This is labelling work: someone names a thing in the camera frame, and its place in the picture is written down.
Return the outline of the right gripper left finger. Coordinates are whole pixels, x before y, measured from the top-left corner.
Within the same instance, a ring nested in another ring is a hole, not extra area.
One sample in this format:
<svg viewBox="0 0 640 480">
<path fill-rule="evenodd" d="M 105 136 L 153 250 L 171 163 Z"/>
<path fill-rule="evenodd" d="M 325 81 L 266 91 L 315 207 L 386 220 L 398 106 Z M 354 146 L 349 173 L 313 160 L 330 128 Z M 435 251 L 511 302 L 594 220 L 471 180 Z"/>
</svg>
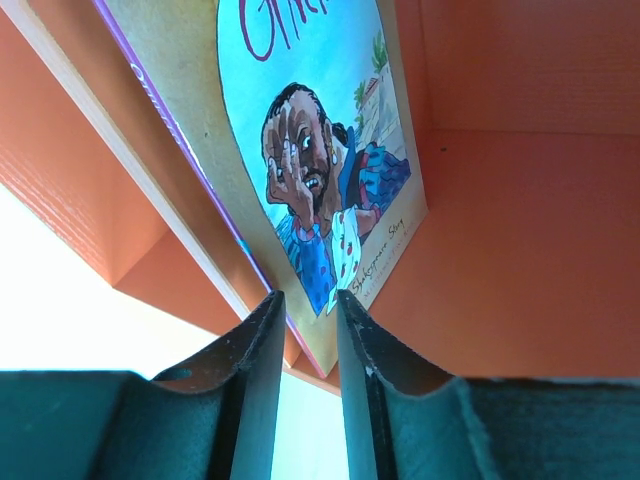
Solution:
<svg viewBox="0 0 640 480">
<path fill-rule="evenodd" d="M 152 379 L 127 371 L 5 371 L 5 479 L 267 479 L 285 297 Z"/>
</svg>

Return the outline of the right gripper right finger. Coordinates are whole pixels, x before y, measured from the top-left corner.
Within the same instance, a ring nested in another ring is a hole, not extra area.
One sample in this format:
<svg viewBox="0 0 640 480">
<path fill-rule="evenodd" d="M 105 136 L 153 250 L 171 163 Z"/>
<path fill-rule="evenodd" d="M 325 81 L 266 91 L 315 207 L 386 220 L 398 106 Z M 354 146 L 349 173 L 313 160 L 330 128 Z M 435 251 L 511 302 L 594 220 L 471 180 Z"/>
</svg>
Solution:
<svg viewBox="0 0 640 480">
<path fill-rule="evenodd" d="M 453 375 L 338 294 L 354 479 L 635 479 L 635 378 Z"/>
</svg>

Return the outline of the orange Othello book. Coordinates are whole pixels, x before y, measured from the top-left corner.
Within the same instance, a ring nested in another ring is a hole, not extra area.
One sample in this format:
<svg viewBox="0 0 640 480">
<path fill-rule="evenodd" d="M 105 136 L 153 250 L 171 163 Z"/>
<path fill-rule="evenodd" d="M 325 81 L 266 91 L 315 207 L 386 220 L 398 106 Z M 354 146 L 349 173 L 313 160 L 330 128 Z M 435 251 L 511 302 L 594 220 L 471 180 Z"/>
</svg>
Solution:
<svg viewBox="0 0 640 480">
<path fill-rule="evenodd" d="M 391 1 L 96 9 L 321 376 L 341 291 L 370 306 L 427 207 Z"/>
</svg>

